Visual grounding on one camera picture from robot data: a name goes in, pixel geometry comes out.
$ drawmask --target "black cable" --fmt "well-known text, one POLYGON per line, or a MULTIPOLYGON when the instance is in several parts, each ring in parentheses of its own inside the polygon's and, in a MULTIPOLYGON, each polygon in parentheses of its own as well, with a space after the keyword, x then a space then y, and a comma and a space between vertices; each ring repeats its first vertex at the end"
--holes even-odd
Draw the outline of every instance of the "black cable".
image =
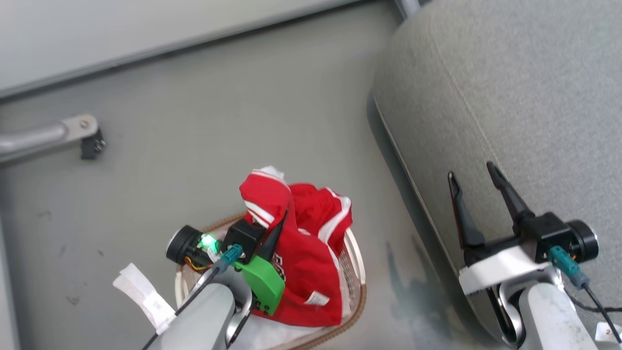
POLYGON ((587 292, 587 295, 589 295, 590 298, 592 298, 592 300, 594 301, 594 304, 596 304, 596 307, 603 314, 603 317, 605 317, 605 320, 609 324, 609 327, 611 328, 611 332, 616 337, 616 340, 618 341, 618 344, 622 344, 622 339, 620 339, 620 334, 618 333, 618 330, 616 329, 615 325, 611 321, 611 318, 609 318, 609 315, 607 314, 607 311, 605 311, 605 308, 600 303, 600 301, 598 301, 598 298, 594 295, 594 293, 592 292, 590 287, 587 285, 587 283, 583 284, 583 289, 585 289, 585 291, 587 292))
MULTIPOLYGON (((572 296, 570 293, 568 293, 568 291, 566 291, 566 294, 568 294, 568 297, 570 298, 570 301, 572 301, 572 303, 574 305, 578 306, 579 308, 581 308, 581 309, 583 309, 585 311, 593 312, 593 313, 600 313, 600 310, 598 308, 592 308, 591 306, 587 306, 586 304, 583 304, 581 301, 578 301, 574 296, 572 296)), ((622 312, 622 308, 606 307, 604 309, 608 313, 620 313, 620 312, 622 312)))
MULTIPOLYGON (((190 296, 190 298, 188 299, 188 301, 186 301, 176 312, 175 312, 175 316, 179 316, 180 313, 182 313, 183 310, 186 309, 186 307, 188 307, 188 305, 190 305, 190 303, 197 298, 197 296, 199 295, 199 293, 201 293, 205 287, 211 283, 211 281, 214 279, 214 277, 216 277, 216 275, 218 274, 218 272, 220 271, 220 267, 214 267, 211 270, 211 275, 207 276, 207 279, 205 280, 205 282, 203 282, 203 284, 201 286, 198 287, 197 292, 194 293, 193 295, 190 296)), ((149 346, 151 346, 151 344, 153 344, 154 341, 156 341, 158 337, 158 334, 155 333, 151 339, 147 342, 147 344, 145 344, 145 346, 142 347, 142 350, 147 350, 149 348, 149 346)))

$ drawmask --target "floor stain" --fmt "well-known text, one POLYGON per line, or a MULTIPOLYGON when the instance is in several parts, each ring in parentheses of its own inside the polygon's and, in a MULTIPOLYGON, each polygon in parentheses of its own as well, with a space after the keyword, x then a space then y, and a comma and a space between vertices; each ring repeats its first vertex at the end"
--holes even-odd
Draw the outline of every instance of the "floor stain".
POLYGON ((451 307, 438 280, 434 269, 425 259, 423 248, 411 236, 412 244, 421 260, 425 279, 412 279, 403 283, 398 272, 393 249, 387 242, 389 277, 391 288, 397 303, 391 305, 391 314, 409 325, 416 349, 439 348, 446 339, 452 339, 453 333, 449 322, 448 309, 451 307))
POLYGON ((74 298, 72 298, 71 296, 66 296, 65 299, 67 299, 67 301, 69 301, 69 303, 73 306, 76 306, 77 304, 80 303, 80 297, 76 296, 74 298))
POLYGON ((46 217, 48 221, 52 221, 52 212, 44 210, 37 214, 37 217, 46 217))

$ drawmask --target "white stripe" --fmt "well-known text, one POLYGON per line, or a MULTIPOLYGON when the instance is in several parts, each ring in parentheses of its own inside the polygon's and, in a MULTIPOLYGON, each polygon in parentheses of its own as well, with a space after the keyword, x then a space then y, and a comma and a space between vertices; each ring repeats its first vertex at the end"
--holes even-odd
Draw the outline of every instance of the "white stripe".
POLYGON ((326 224, 323 224, 322 228, 320 228, 320 230, 318 231, 317 238, 324 243, 328 243, 328 240, 330 239, 330 236, 333 235, 333 232, 337 228, 337 225, 339 225, 339 223, 343 221, 343 219, 345 219, 345 217, 348 215, 348 212, 350 211, 350 207, 352 206, 350 198, 338 196, 333 192, 333 190, 328 187, 326 187, 326 189, 330 191, 333 197, 341 201, 341 211, 337 215, 333 216, 330 220, 326 221, 326 224))
POLYGON ((257 204, 253 203, 253 202, 249 202, 249 201, 244 201, 244 203, 246 204, 246 207, 250 210, 252 210, 253 212, 255 212, 255 214, 261 216, 261 218, 267 222, 268 224, 271 224, 272 221, 274 221, 274 216, 270 213, 268 213, 265 209, 263 209, 262 207, 258 206, 257 204))
POLYGON ((328 252, 330 253, 330 257, 333 259, 333 263, 335 264, 335 268, 337 269, 337 271, 341 270, 341 267, 339 266, 339 260, 337 259, 337 256, 335 255, 335 252, 333 252, 333 250, 328 246, 328 244, 324 243, 326 245, 326 248, 328 249, 328 252))
POLYGON ((281 178, 279 178, 279 177, 276 177, 276 176, 274 176, 274 175, 272 175, 272 174, 264 173, 264 172, 263 172, 263 171, 261 171, 261 170, 253 170, 253 171, 251 172, 251 174, 253 174, 253 175, 257 175, 257 176, 263 176, 263 177, 267 177, 268 179, 272 179, 272 180, 275 180, 275 181, 279 181, 281 184, 285 185, 285 186, 289 189, 289 186, 287 185, 287 183, 286 183, 283 179, 281 179, 281 178))
POLYGON ((259 222, 259 225, 262 225, 265 228, 270 227, 270 225, 268 223, 266 223, 265 221, 263 221, 263 219, 261 219, 259 216, 257 216, 257 214, 249 211, 249 213, 251 213, 251 216, 253 217, 253 219, 255 219, 256 222, 259 222))

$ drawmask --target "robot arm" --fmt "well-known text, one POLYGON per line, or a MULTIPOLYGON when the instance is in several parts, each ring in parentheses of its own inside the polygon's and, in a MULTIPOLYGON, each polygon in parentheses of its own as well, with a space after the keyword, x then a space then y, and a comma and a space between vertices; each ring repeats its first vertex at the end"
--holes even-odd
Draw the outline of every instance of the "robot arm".
POLYGON ((238 220, 223 240, 187 225, 179 229, 169 242, 166 257, 179 265, 189 260, 205 272, 174 321, 160 336, 156 333, 143 350, 225 350, 253 309, 261 305, 264 314, 272 315, 285 288, 271 261, 286 217, 287 213, 269 233, 260 225, 238 220))
POLYGON ((514 235, 486 242, 463 201, 456 176, 449 173, 466 265, 459 276, 463 292, 488 295, 503 340, 514 349, 596 349, 564 292, 558 269, 577 288, 587 289, 589 279, 578 264, 598 256, 596 235, 580 220, 563 222, 551 212, 536 216, 499 168, 492 162, 487 167, 512 217, 514 235))

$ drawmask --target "teal cable connector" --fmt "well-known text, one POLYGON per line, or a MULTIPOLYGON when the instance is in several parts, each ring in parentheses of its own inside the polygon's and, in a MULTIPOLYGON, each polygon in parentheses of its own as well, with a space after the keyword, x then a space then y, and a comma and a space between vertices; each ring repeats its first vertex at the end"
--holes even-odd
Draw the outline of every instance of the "teal cable connector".
POLYGON ((556 245, 549 250, 549 261, 553 266, 559 268, 564 275, 568 276, 572 285, 577 287, 577 289, 584 289, 584 285, 590 284, 590 279, 581 272, 579 264, 572 260, 570 254, 562 247, 556 245))
POLYGON ((234 244, 220 257, 219 261, 214 263, 213 268, 220 268, 219 273, 225 272, 232 263, 238 261, 240 255, 242 255, 242 251, 243 249, 241 245, 234 244))

